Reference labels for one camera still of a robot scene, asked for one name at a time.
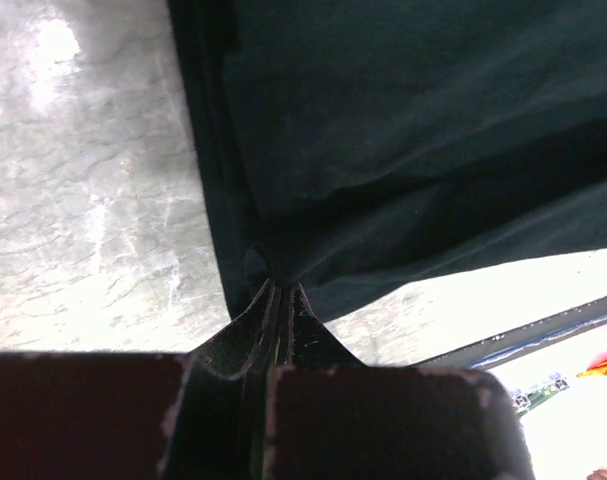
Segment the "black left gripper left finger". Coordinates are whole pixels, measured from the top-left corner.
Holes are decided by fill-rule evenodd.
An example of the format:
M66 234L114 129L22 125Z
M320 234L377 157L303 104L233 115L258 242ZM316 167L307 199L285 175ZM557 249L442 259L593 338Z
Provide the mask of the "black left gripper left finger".
M0 479L245 479L281 290L188 353L0 352Z

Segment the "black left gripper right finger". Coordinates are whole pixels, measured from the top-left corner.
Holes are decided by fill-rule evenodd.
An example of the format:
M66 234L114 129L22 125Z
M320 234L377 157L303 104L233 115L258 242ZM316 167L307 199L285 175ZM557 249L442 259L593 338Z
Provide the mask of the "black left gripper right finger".
M512 401L491 374L368 367L286 297L286 362L269 374L269 479L530 479Z

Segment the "black t shirt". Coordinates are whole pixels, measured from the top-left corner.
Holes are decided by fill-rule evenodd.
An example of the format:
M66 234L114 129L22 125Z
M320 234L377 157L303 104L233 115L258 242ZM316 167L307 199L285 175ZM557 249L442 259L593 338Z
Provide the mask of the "black t shirt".
M169 10L231 315L607 248L607 1Z

